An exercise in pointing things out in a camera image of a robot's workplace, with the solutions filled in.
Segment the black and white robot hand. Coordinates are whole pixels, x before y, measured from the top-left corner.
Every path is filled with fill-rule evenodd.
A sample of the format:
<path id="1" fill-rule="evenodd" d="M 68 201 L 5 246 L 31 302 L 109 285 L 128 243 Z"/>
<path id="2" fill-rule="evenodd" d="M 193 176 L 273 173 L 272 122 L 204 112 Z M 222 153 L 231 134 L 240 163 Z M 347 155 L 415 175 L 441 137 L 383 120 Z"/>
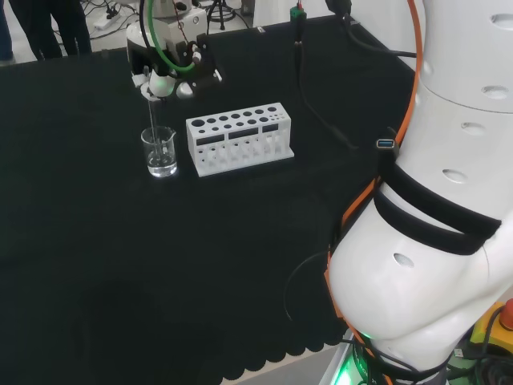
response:
<path id="1" fill-rule="evenodd" d="M 148 101 L 170 97 L 191 99 L 222 82 L 205 34 L 189 43 L 162 39 L 159 43 L 167 60 L 162 59 L 153 45 L 147 47 L 143 38 L 133 33 L 127 35 L 131 79 Z"/>

